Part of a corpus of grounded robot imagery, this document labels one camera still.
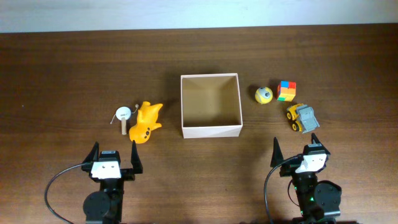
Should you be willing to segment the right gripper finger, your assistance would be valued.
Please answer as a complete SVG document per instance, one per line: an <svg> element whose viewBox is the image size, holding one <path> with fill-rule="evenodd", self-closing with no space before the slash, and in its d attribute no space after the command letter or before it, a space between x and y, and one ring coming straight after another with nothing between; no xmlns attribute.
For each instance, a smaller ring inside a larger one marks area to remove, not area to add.
<svg viewBox="0 0 398 224"><path fill-rule="evenodd" d="M276 137L273 138L273 152L272 152L272 158L271 158L271 163L270 166L272 168L277 167L279 164L281 164L284 161L284 157L278 142L278 139Z"/></svg>
<svg viewBox="0 0 398 224"><path fill-rule="evenodd" d="M315 133L311 134L311 142L312 144L321 144L320 140L317 138Z"/></svg>

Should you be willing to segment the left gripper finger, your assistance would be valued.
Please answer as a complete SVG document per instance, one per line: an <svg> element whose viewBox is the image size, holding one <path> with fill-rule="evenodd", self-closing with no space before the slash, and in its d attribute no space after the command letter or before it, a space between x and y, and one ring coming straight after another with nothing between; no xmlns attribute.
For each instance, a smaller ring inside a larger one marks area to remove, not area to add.
<svg viewBox="0 0 398 224"><path fill-rule="evenodd" d="M142 162L138 155L137 146L136 146L135 141L132 142L131 164L132 164L132 168L134 170L142 170L143 169Z"/></svg>
<svg viewBox="0 0 398 224"><path fill-rule="evenodd" d="M95 142L92 150L83 160L84 164L94 163L99 159L99 142Z"/></svg>

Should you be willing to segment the yellow grey toy truck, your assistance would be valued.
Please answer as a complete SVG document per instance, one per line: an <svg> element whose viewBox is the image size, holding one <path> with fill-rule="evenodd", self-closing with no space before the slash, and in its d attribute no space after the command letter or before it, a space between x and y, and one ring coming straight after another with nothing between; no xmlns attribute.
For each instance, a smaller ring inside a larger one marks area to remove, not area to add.
<svg viewBox="0 0 398 224"><path fill-rule="evenodd" d="M294 131L308 133L320 127L313 108L303 103L288 107L286 117Z"/></svg>

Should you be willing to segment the orange squishy toy animal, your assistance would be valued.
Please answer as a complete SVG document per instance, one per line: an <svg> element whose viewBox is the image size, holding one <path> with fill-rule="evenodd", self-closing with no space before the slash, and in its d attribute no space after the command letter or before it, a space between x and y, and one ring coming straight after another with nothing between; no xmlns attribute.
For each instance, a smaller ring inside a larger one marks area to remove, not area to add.
<svg viewBox="0 0 398 224"><path fill-rule="evenodd" d="M157 122L159 111L163 107L162 103L151 104L144 101L137 112L136 124L129 130L129 138L136 144L144 144L150 139L151 132L161 128L162 125Z"/></svg>

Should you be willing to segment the colourful puzzle cube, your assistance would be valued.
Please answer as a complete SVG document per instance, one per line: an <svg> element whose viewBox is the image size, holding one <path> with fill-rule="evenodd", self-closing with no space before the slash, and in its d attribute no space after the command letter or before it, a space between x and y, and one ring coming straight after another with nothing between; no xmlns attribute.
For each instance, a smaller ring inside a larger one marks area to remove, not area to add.
<svg viewBox="0 0 398 224"><path fill-rule="evenodd" d="M297 84L295 82L281 81L277 87L278 101L293 101L296 96Z"/></svg>

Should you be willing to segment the yellow minion ball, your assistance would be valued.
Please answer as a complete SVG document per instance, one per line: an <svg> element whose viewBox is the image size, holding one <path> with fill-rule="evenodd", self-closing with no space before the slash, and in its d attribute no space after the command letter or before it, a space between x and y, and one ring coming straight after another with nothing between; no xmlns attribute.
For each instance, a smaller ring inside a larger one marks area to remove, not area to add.
<svg viewBox="0 0 398 224"><path fill-rule="evenodd" d="M256 90L255 99L262 105L268 104L273 99L273 92L268 87L260 87Z"/></svg>

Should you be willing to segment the white cardboard box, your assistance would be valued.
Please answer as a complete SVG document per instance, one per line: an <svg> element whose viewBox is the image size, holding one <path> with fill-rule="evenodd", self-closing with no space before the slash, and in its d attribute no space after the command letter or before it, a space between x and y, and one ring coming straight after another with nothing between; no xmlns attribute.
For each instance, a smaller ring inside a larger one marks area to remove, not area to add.
<svg viewBox="0 0 398 224"><path fill-rule="evenodd" d="M239 136L243 115L238 74L182 75L180 99L185 139Z"/></svg>

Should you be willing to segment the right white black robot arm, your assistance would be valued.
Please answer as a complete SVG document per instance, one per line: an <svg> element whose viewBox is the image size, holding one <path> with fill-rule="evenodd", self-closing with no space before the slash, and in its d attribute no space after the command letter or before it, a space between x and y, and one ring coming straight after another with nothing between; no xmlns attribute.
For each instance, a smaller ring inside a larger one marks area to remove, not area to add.
<svg viewBox="0 0 398 224"><path fill-rule="evenodd" d="M329 180L319 181L317 174L326 168L329 150L311 134L311 143L304 146L303 153L284 159L277 138L273 140L270 167L273 173L280 169L281 177L290 177L297 196L301 216L292 223L335 223L341 215L342 189Z"/></svg>

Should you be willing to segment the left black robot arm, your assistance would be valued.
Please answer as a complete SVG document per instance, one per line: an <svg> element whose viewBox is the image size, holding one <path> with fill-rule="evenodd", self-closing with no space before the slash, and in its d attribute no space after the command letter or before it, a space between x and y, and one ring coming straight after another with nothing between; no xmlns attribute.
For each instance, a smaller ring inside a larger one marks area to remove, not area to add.
<svg viewBox="0 0 398 224"><path fill-rule="evenodd" d="M132 143L131 168L122 169L118 151L100 151L96 142L83 161L82 170L99 183L99 190L87 196L83 203L86 223L121 223L124 183L134 181L143 173L136 143Z"/></svg>

